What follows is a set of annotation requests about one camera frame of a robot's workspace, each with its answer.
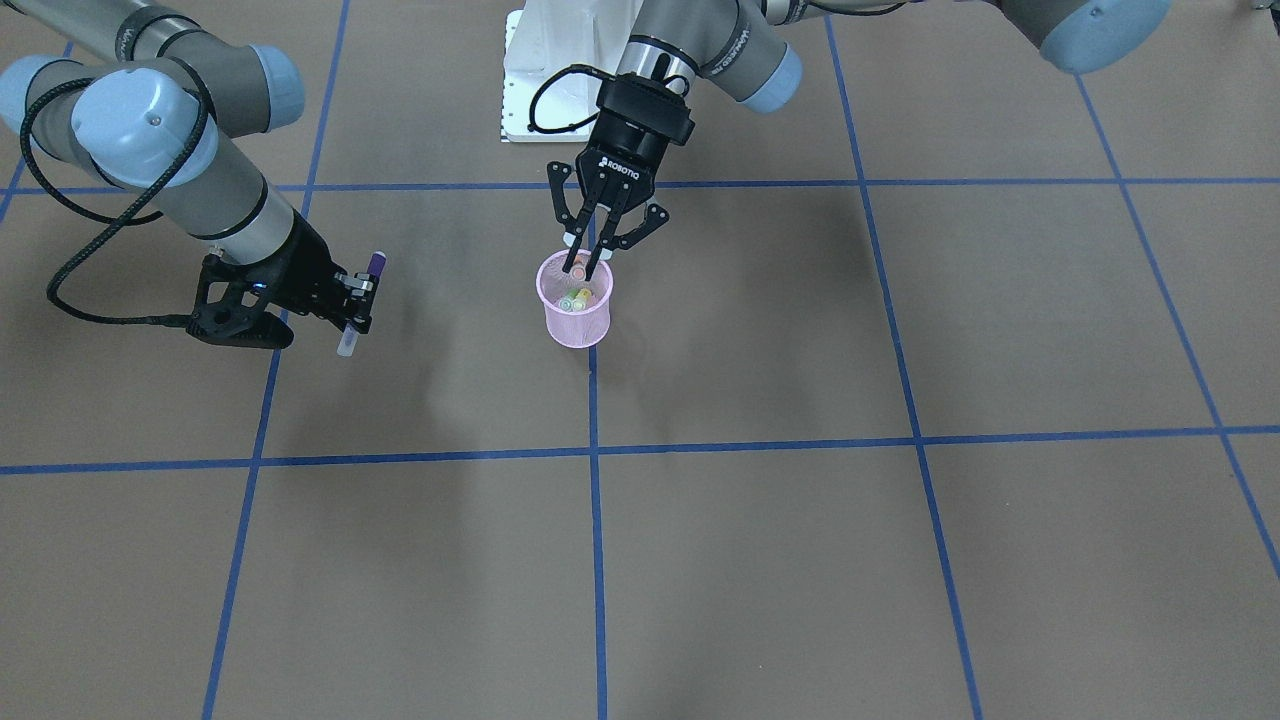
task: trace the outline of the thin black wire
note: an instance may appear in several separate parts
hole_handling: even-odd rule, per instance
[[[819,10],[831,13],[832,15],[851,15],[855,18],[878,18],[881,15],[887,15],[895,10],[901,10],[902,6],[906,5],[906,3],[899,3],[897,5],[893,5],[891,8],[882,8],[879,10],[840,10],[836,8],[829,8],[820,3],[809,3],[809,5],[818,8]]]
[[[38,168],[35,165],[35,155],[31,151],[31,131],[36,123],[36,117],[40,114],[41,110],[45,109],[45,106],[47,106],[55,99],[68,92],[74,92],[76,90],[87,87],[93,81],[90,78],[65,82],[63,85],[59,85],[58,87],[54,87],[49,92],[41,95],[35,102],[31,104],[31,108],[28,108],[27,114],[22,122],[22,128],[18,133],[18,141],[23,151],[23,159],[27,160],[27,168],[32,170],[33,176],[37,176],[38,173]],[[133,222],[134,215],[137,215],[142,210],[142,208],[147,205],[147,202],[151,202],[151,200],[156,195],[159,195],[160,191],[164,190],[166,184],[169,184],[169,181],[172,181],[173,177],[178,174],[178,170],[180,170],[182,167],[187,164],[187,159],[191,158],[192,152],[196,151],[196,146],[200,145],[200,140],[201,137],[204,137],[205,133],[205,124],[209,120],[209,108],[211,104],[209,96],[204,91],[201,91],[200,94],[192,92],[191,95],[193,95],[198,102],[198,108],[196,111],[196,124],[191,128],[191,135],[187,136],[187,142],[183,145],[182,151],[178,154],[178,156],[174,158],[173,163],[169,164],[169,168],[165,169],[165,172],[161,173],[161,176],[156,178],[154,183],[151,183],[151,187],[145,190],[142,195],[140,195],[138,199],[133,201],[132,205],[129,205],[123,213],[120,213],[119,217],[106,218],[108,227],[102,229],[102,232],[100,232],[97,237],[90,241],[88,245],[82,247],[79,252],[73,255],[70,260],[63,264],[63,266],[56,273],[54,273],[54,277],[49,281],[49,286],[45,288],[45,297],[47,297],[49,301],[52,302],[54,306],[56,306],[63,313],[67,313],[68,315],[78,318],[81,320],[88,320],[91,323],[100,323],[106,325],[163,325],[169,328],[187,327],[187,322],[189,319],[189,315],[187,314],[143,315],[137,318],[111,318],[106,315],[96,315],[93,313],[86,313],[63,301],[63,299],[58,296],[58,290],[61,287],[63,282],[65,282],[67,278],[70,277],[72,272],[74,272],[76,268],[81,266],[81,264],[88,260],[90,256],[101,250],[102,246],[106,245],[109,240],[115,237],[115,234],[120,232],[122,228],[129,224],[141,224],[141,222],[151,222],[152,219],[155,219],[148,217],[145,218],[143,220]],[[37,182],[42,177],[44,177],[42,174],[38,174]],[[45,187],[45,191],[47,192],[50,187]],[[61,193],[50,192],[50,195],[54,195],[54,197],[58,199]],[[82,215],[88,213],[86,217],[97,215],[96,213],[79,208],[78,205],[73,208],[73,210],[76,210]]]
[[[573,123],[571,126],[564,126],[562,128],[544,128],[543,126],[538,124],[538,119],[536,119],[536,115],[538,115],[538,102],[543,99],[543,94],[545,94],[548,90],[550,90],[550,87],[553,85],[556,85],[557,82],[559,82],[561,79],[563,79],[563,78],[566,78],[568,76],[573,76],[573,74],[591,76],[591,77],[594,77],[595,79],[599,79],[599,81],[611,79],[613,77],[609,73],[607,73],[607,72],[604,72],[604,70],[602,70],[599,68],[594,68],[591,65],[573,64],[573,65],[570,65],[570,67],[564,68],[563,70],[553,74],[552,77],[547,78],[547,82],[544,82],[543,86],[538,88],[538,92],[534,94],[534,99],[529,102],[529,129],[530,131],[536,132],[536,133],[541,133],[541,135],[562,135],[562,133],[566,133],[566,132],[573,132],[576,129],[584,128],[584,127],[591,124],[593,122],[595,122],[595,119],[600,117],[600,113],[594,113],[591,117],[586,118],[585,120],[580,120],[580,122],[576,122],[576,123]]]

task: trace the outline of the blue joint cap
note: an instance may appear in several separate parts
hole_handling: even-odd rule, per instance
[[[778,63],[777,69],[773,70],[769,79],[764,81],[764,85],[754,95],[742,100],[742,105],[762,114],[778,110],[796,94],[803,78],[804,61],[800,60],[800,55],[788,42],[787,51],[782,55],[782,61]]]
[[[27,91],[31,90],[31,82],[50,63],[60,60],[63,58],[58,55],[27,55],[0,73],[0,117],[14,135],[22,129],[22,119],[27,115]],[[36,138],[31,140],[32,145],[40,147]]]
[[[262,63],[266,76],[266,92],[271,99],[271,120],[266,132],[298,122],[307,106],[307,92],[302,85],[302,73],[293,60],[279,47],[270,45],[250,45]]]
[[[1092,0],[1059,23],[1041,44],[1041,58],[1071,74],[1115,63],[1156,32],[1171,0]]]
[[[102,172],[134,187],[150,187],[182,152],[198,113],[200,101],[173,78],[136,68],[88,86],[72,110],[72,131]],[[218,127],[210,117],[196,151],[166,187],[196,179],[216,154]]]

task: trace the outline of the purple marker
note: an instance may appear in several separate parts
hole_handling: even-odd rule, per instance
[[[379,250],[374,252],[374,256],[369,259],[369,269],[365,270],[375,278],[383,277],[383,268],[387,266],[387,255]],[[356,351],[356,340],[360,338],[360,332],[351,323],[347,324],[347,329],[342,332],[342,340],[338,341],[338,355],[343,357],[351,357]]]

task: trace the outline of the pink cup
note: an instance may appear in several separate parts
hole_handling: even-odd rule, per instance
[[[543,266],[538,269],[538,299],[543,301],[543,311],[547,314],[547,332],[552,333],[556,342],[564,347],[582,348],[590,347],[604,338],[609,332],[609,296],[613,295],[613,270],[609,264],[600,261],[595,266],[590,282],[576,279],[564,273],[564,258],[568,250],[548,258]],[[579,252],[579,259],[586,264],[590,254]],[[588,306],[584,310],[573,311],[561,307],[561,301],[586,288],[591,291]]]

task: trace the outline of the white plastic base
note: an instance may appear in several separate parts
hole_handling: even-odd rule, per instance
[[[526,0],[507,15],[506,78],[502,87],[502,138],[511,142],[585,142],[593,124],[575,132],[541,135],[529,129],[529,104],[547,78],[575,63],[613,72],[631,36],[643,0]],[[570,76],[538,104],[543,127],[570,126],[595,113],[600,82]]]

